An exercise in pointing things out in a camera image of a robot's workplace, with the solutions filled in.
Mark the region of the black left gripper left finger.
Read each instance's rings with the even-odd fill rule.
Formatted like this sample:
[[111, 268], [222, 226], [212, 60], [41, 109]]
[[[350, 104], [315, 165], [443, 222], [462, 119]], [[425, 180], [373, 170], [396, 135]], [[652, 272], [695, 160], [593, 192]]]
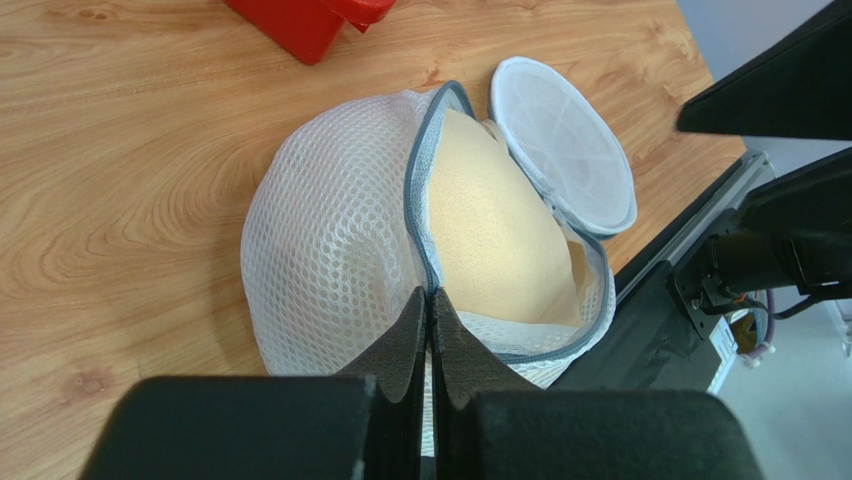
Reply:
[[86, 479], [416, 479], [426, 294], [329, 376], [160, 376], [119, 401]]

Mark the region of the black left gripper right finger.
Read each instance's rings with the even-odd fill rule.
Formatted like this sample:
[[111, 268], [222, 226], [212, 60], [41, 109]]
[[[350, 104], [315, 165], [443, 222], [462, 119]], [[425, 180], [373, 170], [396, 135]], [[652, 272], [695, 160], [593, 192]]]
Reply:
[[544, 390], [433, 295], [440, 479], [759, 479], [740, 423], [695, 391]]

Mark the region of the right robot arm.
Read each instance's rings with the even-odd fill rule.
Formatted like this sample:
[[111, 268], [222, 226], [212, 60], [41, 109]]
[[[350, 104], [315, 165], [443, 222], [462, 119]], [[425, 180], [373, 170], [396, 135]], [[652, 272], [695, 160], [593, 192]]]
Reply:
[[[678, 130], [851, 139], [851, 5], [833, 1], [689, 100]], [[841, 150], [750, 191], [675, 266], [670, 291], [707, 337], [725, 314], [756, 309], [751, 293], [794, 286], [787, 319], [851, 294], [851, 153]]]

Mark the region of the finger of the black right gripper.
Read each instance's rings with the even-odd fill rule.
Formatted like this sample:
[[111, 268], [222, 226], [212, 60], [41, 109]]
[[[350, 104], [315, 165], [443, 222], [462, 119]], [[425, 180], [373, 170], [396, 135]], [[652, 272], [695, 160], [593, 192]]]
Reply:
[[832, 1], [687, 101], [681, 132], [849, 141], [851, 3]]

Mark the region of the white mesh laundry bag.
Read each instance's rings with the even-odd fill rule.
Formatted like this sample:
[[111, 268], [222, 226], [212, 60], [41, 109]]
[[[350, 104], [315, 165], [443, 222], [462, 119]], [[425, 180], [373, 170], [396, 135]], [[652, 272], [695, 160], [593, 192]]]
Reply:
[[[597, 275], [579, 328], [458, 308], [429, 225], [428, 186], [447, 111], [490, 124]], [[416, 288], [446, 292], [462, 325], [539, 387], [598, 343], [615, 312], [603, 241], [638, 216], [626, 153], [581, 92], [550, 66], [502, 61], [478, 119], [455, 81], [344, 103], [297, 129], [252, 200], [241, 240], [254, 335], [272, 375], [341, 370], [399, 318]]]

